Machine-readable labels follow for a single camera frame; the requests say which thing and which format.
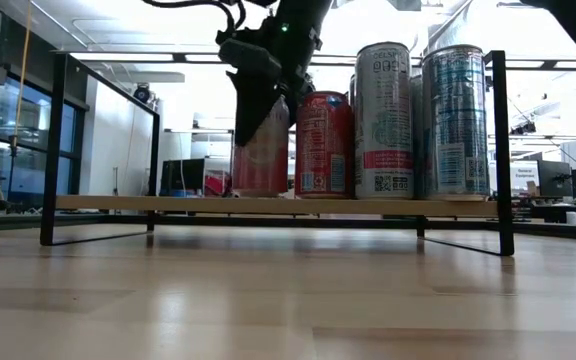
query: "computer monitor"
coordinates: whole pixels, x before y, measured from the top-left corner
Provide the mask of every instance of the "computer monitor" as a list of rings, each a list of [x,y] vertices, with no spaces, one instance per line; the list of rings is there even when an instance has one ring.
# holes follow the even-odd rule
[[[537,162],[539,169],[539,193],[541,196],[573,196],[572,168],[570,164],[559,161]]]

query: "barcode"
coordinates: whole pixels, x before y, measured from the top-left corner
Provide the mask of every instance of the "barcode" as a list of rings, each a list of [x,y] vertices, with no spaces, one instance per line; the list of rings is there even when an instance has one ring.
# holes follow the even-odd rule
[[[301,191],[313,191],[315,188],[315,174],[301,174]]]
[[[437,150],[439,188],[464,188],[466,186],[464,145],[441,145]]]
[[[346,191],[346,160],[343,156],[330,156],[330,191]]]
[[[467,180],[485,180],[486,159],[466,158],[466,179]]]
[[[362,174],[364,171],[364,157],[362,154],[356,154],[355,156],[355,185],[361,185],[361,180],[363,178]]]
[[[389,175],[375,176],[375,192],[408,190],[408,178]]]

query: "black metal frame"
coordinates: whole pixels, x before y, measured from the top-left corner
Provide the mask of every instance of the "black metal frame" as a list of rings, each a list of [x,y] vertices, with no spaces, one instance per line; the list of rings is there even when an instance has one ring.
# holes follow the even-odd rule
[[[73,58],[67,53],[57,53],[55,54],[54,60],[54,70],[53,70],[53,92],[52,92],[52,102],[50,109],[50,128],[48,130],[48,148],[46,156],[46,171],[45,171],[45,185],[44,185],[44,202],[43,210],[41,215],[41,233],[39,240],[41,245],[52,246],[52,245],[63,245],[72,244],[86,241],[103,240],[108,238],[116,238],[121,236],[136,235],[136,233],[117,235],[117,236],[106,236],[102,239],[76,239],[55,242],[54,241],[54,227],[55,227],[55,212],[57,210],[57,175],[59,170],[59,156],[60,156],[60,142],[61,142],[61,122],[62,122],[62,112],[66,97],[66,74],[68,61],[74,61],[77,66],[85,71],[89,76],[104,84],[105,86],[112,89],[117,94],[124,97],[126,100],[130,101],[133,105],[145,111],[147,114],[153,117],[153,128],[152,128],[152,146],[151,146],[151,157],[150,157],[150,184],[148,190],[148,196],[157,195],[157,160],[159,154],[159,127],[160,127],[160,116],[157,112],[146,106],[141,101],[137,100],[132,95],[126,93],[121,88],[99,75],[97,72],[90,69],[88,66],[80,63],[78,60]],[[149,213],[149,221],[147,224],[147,231],[153,231],[155,227],[155,213]]]
[[[59,165],[59,142],[61,133],[61,112],[64,103],[65,96],[65,82],[66,82],[66,66],[68,61],[77,61],[68,54],[60,53],[55,57],[55,68],[54,68],[54,85],[53,85],[53,98],[52,98],[52,109],[50,117],[50,130],[48,134],[48,158],[46,162],[46,182],[45,182],[45,194],[44,194],[44,207],[41,219],[41,235],[40,242],[41,245],[51,246],[51,245],[62,245],[62,244],[72,244],[86,241],[102,240],[109,237],[104,237],[100,239],[76,239],[68,240],[62,242],[55,242],[53,240],[54,226],[55,226],[55,211],[56,211],[56,201],[57,201],[57,170]],[[425,230],[432,227],[431,223],[425,216],[412,216],[404,220],[395,221],[384,221],[382,226],[386,226],[391,229],[416,229],[417,236],[420,239],[427,241],[432,241],[440,244],[455,246],[458,248],[474,250],[486,254],[498,255],[498,256],[512,256],[515,252],[514,249],[514,233],[513,233],[513,223],[512,223],[512,204],[511,204],[511,190],[510,190],[510,143],[508,135],[508,97],[506,93],[506,54],[503,51],[492,51],[486,56],[486,64],[492,63],[493,72],[493,87],[495,90],[495,146],[497,148],[497,190],[498,190],[498,222],[495,222],[497,230],[499,231],[499,252],[492,252],[487,249],[480,249],[475,247],[470,247],[467,245],[452,243],[437,239],[429,239],[425,237]],[[150,183],[149,183],[149,196],[156,196],[157,189],[157,160],[159,151],[159,127],[160,127],[160,117],[159,115],[148,108],[143,103],[139,102],[137,99],[127,94],[122,89],[111,83],[109,80],[105,79],[103,76],[91,70],[86,65],[79,62],[79,67],[83,71],[86,71],[90,76],[103,83],[104,85],[111,88],[113,91],[117,92],[128,101],[132,102],[135,106],[146,111],[148,114],[153,116],[153,136],[151,144],[151,159],[150,159]],[[159,216],[154,211],[149,211],[148,215],[136,216],[136,217],[112,217],[107,219],[106,223],[131,223],[131,224],[143,224],[145,222],[147,226],[147,231],[154,231],[156,224],[177,224],[177,225],[200,225],[203,223],[212,225],[238,225],[238,226],[249,226],[255,224],[263,224],[264,221],[260,219],[241,219],[241,218],[220,218],[220,219],[210,219],[203,220],[197,217],[166,217]],[[316,227],[330,227],[330,226],[342,226],[341,223],[326,220],[317,220],[317,222],[308,222],[299,219],[282,219],[273,220],[275,224],[284,224],[285,226],[295,226],[295,225],[311,225]],[[352,221],[347,223],[348,226],[364,228],[364,225],[378,226],[379,224],[369,224],[368,222],[362,221]],[[462,225],[457,223],[455,228],[459,228]],[[469,229],[472,230],[489,230],[491,228],[491,223],[489,222],[473,222],[468,225]],[[134,233],[126,235],[112,236],[111,238],[135,235]]]

